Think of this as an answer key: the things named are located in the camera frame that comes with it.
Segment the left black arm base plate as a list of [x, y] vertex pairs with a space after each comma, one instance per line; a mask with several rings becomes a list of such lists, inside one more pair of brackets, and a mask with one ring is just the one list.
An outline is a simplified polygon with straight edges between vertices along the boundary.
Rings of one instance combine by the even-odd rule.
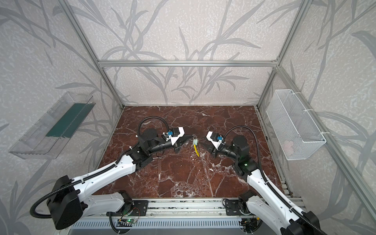
[[118, 213], [124, 216], [146, 216], [147, 200], [127, 200]]

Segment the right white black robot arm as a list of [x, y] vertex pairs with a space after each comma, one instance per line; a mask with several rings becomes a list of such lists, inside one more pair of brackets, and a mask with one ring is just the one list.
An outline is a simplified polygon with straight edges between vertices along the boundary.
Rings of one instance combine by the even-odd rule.
[[259, 142], [255, 139], [257, 161], [250, 157], [250, 145], [243, 135], [237, 135], [229, 145], [226, 135], [209, 131], [207, 150], [214, 156], [223, 155], [234, 160], [236, 174], [250, 185], [256, 194], [239, 198], [240, 211], [260, 218], [277, 235], [323, 235], [318, 217], [305, 212], [265, 175], [260, 157]]

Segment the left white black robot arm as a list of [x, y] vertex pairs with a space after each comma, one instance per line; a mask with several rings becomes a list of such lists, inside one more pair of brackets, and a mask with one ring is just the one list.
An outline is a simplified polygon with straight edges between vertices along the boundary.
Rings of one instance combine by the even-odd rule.
[[193, 134], [186, 134], [183, 127], [169, 128], [162, 117], [166, 132], [158, 134], [156, 129], [141, 131], [142, 124], [152, 119], [145, 117], [138, 125], [138, 142], [123, 152], [116, 161], [82, 176], [70, 179], [68, 176], [59, 178], [53, 190], [38, 199], [30, 208], [34, 218], [52, 219], [57, 230], [70, 227], [79, 219], [103, 212], [120, 213], [132, 200], [127, 193], [113, 193], [108, 196], [95, 195], [104, 186], [132, 173], [135, 173], [150, 162], [152, 155], [173, 149], [178, 153], [188, 140], [194, 139]]

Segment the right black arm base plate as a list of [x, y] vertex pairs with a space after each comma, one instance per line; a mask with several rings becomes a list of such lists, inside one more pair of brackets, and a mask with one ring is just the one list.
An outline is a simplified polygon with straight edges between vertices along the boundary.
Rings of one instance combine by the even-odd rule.
[[242, 218], [258, 218], [258, 216], [249, 211], [246, 202], [242, 199], [223, 199], [222, 205], [226, 210], [227, 216], [239, 216]]

